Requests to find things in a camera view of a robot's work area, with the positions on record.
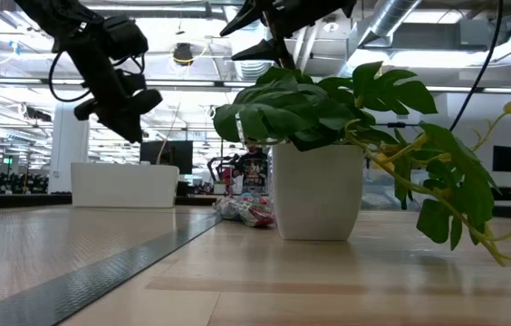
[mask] white plant pot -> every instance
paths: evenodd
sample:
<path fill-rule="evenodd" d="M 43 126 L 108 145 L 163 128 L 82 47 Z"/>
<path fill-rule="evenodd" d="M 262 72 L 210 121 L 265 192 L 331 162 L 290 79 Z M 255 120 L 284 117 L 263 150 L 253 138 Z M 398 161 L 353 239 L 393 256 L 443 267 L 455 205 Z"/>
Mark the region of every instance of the white plant pot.
<path fill-rule="evenodd" d="M 275 145 L 272 191 L 280 236 L 346 240 L 362 201 L 362 150 L 331 145 L 305 152 Z"/>

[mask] black screen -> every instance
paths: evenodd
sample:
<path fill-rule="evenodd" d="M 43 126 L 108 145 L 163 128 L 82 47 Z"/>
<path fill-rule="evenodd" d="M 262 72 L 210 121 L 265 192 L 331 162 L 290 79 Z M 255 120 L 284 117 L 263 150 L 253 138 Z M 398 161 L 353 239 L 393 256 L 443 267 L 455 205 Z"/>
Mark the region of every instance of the black screen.
<path fill-rule="evenodd" d="M 493 147 L 493 170 L 511 172 L 511 147 Z"/>
<path fill-rule="evenodd" d="M 163 141 L 148 141 L 140 144 L 140 161 L 157 164 L 157 156 L 163 146 Z M 160 164 L 172 165 L 179 168 L 179 174 L 193 173 L 193 141 L 168 141 L 161 153 Z"/>

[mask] ceiling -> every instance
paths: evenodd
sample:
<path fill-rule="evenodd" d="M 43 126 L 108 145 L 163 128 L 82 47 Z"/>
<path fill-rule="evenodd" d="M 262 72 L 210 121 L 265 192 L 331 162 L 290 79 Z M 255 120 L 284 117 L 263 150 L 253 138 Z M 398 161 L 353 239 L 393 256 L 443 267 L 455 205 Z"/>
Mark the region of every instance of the ceiling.
<path fill-rule="evenodd" d="M 240 0 L 216 0 L 211 3 L 211 14 L 206 14 L 205 1 L 82 1 L 104 14 L 123 12 L 136 18 L 136 23 L 149 40 L 146 54 L 145 75 L 161 81 L 238 81 L 242 67 L 231 62 L 233 53 L 258 43 L 265 37 L 265 30 L 257 33 L 237 33 L 220 37 L 219 31 L 226 25 L 229 9 L 240 5 Z M 354 9 L 352 20 L 342 13 L 332 14 L 337 29 L 324 28 L 325 21 L 318 22 L 319 29 L 311 41 L 311 54 L 304 48 L 312 36 L 307 28 L 304 44 L 298 56 L 302 64 L 304 56 L 310 58 L 304 67 L 314 77 L 334 75 L 347 62 L 346 43 L 354 22 L 368 17 L 376 1 L 360 1 Z M 476 14 L 476 19 L 486 19 L 494 13 L 491 1 L 484 5 L 478 1 L 444 0 L 423 1 L 405 23 L 435 24 L 442 18 L 443 24 L 453 24 L 463 14 Z M 54 54 L 52 37 L 40 32 L 39 27 L 13 2 L 0 1 L 0 78 L 44 79 L 52 65 Z M 506 14 L 511 14 L 511 0 L 506 1 Z M 292 53 L 298 43 L 295 34 L 286 40 Z M 190 43 L 195 61 L 182 67 L 172 60 L 177 43 Z M 137 71 L 132 62 L 125 62 L 122 69 Z M 475 66 L 465 69 L 410 68 L 428 85 L 469 86 L 477 75 Z M 58 62 L 55 79 L 79 79 L 70 58 L 64 54 Z M 500 65 L 486 72 L 483 86 L 511 86 L 511 65 Z M 78 86 L 56 87 L 59 96 L 73 98 L 82 93 Z M 196 140 L 194 164 L 204 167 L 207 161 L 221 155 L 221 143 L 213 131 L 210 115 L 217 106 L 227 104 L 236 96 L 237 89 L 158 87 L 163 102 L 141 119 L 149 139 Z M 24 117 L 24 107 L 38 109 L 53 117 L 56 100 L 44 85 L 0 84 L 0 151 L 23 153 L 22 163 L 29 162 L 33 168 L 48 166 L 52 144 L 53 124 L 29 120 Z M 223 144 L 223 154 L 241 153 L 241 148 Z M 28 160 L 27 153 L 34 153 Z M 91 120 L 90 151 L 94 161 L 137 162 L 138 147 L 128 144 L 113 132 L 105 129 L 94 118 Z"/>

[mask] white pillar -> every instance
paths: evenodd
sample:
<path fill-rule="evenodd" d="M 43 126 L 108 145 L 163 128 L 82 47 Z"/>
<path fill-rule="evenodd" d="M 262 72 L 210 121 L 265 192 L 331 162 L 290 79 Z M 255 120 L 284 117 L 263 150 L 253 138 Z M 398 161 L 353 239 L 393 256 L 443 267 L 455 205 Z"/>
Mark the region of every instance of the white pillar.
<path fill-rule="evenodd" d="M 71 163 L 88 162 L 89 122 L 74 117 L 74 103 L 58 103 L 54 112 L 53 151 L 48 193 L 72 191 Z"/>

